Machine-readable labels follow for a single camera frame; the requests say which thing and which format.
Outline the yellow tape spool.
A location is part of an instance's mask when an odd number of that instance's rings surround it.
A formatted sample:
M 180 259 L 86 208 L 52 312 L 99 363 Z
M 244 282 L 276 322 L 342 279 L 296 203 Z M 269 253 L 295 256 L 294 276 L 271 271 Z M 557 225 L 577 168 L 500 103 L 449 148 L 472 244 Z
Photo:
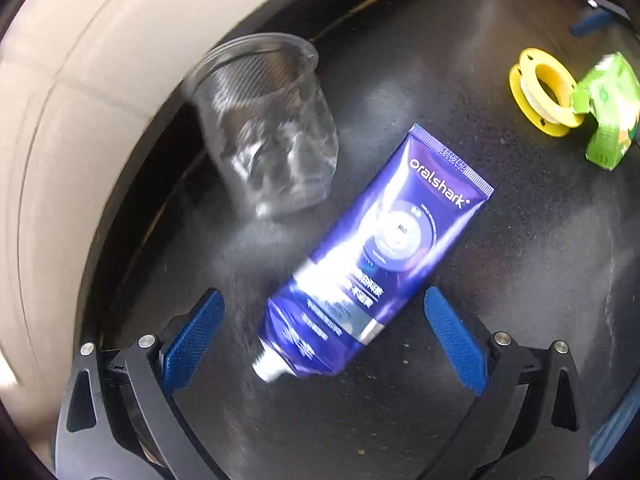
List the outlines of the yellow tape spool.
M 570 102 L 574 77 L 546 51 L 524 49 L 510 69 L 509 87 L 520 111 L 547 136 L 562 138 L 584 122 Z

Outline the blue toothpaste tube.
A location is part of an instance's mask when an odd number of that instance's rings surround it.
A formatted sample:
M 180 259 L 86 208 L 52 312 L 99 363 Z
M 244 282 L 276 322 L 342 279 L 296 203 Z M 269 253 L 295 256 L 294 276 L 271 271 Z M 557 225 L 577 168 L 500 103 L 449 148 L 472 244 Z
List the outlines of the blue toothpaste tube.
M 421 289 L 494 192 L 459 156 L 413 125 L 378 174 L 266 303 L 253 364 L 335 376 Z

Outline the clear plastic cup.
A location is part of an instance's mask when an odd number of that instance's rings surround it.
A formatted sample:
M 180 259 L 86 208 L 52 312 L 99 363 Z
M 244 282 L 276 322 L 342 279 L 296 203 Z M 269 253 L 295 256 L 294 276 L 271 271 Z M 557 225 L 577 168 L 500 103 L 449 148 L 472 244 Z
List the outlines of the clear plastic cup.
M 244 218 L 290 214 L 331 192 L 338 135 L 318 62 L 309 41 L 263 32 L 209 50 L 182 82 L 209 157 Z

